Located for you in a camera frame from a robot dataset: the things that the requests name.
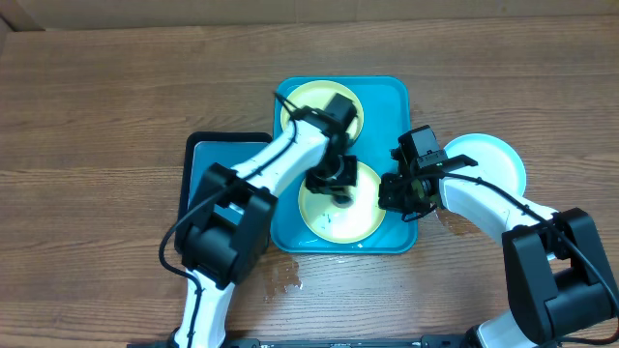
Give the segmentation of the white light-blue plate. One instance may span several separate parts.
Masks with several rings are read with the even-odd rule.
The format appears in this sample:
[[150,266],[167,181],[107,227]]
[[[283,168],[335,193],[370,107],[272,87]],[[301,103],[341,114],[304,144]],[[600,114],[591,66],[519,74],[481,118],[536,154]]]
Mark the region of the white light-blue plate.
[[445,146],[449,158],[466,155],[478,164],[456,171],[470,177],[482,177],[512,195],[523,196],[526,171],[518,153],[505,141],[484,133],[462,135]]

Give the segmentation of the small yellow plate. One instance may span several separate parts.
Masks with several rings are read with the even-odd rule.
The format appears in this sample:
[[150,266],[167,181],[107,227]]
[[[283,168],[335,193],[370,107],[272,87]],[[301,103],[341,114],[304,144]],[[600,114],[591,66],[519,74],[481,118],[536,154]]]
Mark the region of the small yellow plate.
[[296,87],[286,98],[296,106],[310,106],[325,110],[335,94],[340,94],[352,100],[357,110],[356,118],[346,130],[349,135],[349,145],[352,146],[361,134],[365,115],[361,101],[349,88],[335,81],[314,80]]

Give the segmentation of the large yellow plate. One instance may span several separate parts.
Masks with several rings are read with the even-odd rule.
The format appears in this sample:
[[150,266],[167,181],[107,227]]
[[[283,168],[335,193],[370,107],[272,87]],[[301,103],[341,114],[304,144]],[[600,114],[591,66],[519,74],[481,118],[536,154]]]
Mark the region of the large yellow plate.
[[379,176],[366,164],[357,165],[357,185],[348,187],[349,203],[337,203],[328,194],[312,193],[302,182],[298,203],[301,217],[311,232],[328,242],[359,242],[382,223],[386,211],[378,205]]

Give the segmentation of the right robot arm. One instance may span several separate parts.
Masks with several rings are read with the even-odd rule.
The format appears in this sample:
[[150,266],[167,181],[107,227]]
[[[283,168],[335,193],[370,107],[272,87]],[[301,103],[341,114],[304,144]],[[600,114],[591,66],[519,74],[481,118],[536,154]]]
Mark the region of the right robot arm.
[[576,332],[618,315],[618,286],[591,216],[524,197],[526,172],[505,141],[483,133],[438,144],[428,126],[409,130],[381,178],[380,208],[405,222],[446,210],[501,246],[509,308],[455,338],[460,347],[602,346],[617,341]]

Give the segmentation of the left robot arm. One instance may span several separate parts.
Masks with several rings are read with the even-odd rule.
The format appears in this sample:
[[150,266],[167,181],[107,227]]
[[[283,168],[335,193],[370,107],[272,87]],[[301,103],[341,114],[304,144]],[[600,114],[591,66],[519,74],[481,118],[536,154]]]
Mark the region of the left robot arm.
[[235,286],[265,252],[280,194],[307,174],[309,191],[351,203],[357,160],[348,155],[347,130],[358,116],[353,101],[335,94],[324,108],[277,101],[289,115],[287,129],[252,158],[227,168],[212,164],[202,175],[185,214],[166,232],[181,257],[170,272],[188,281],[182,323],[169,347],[219,347]]

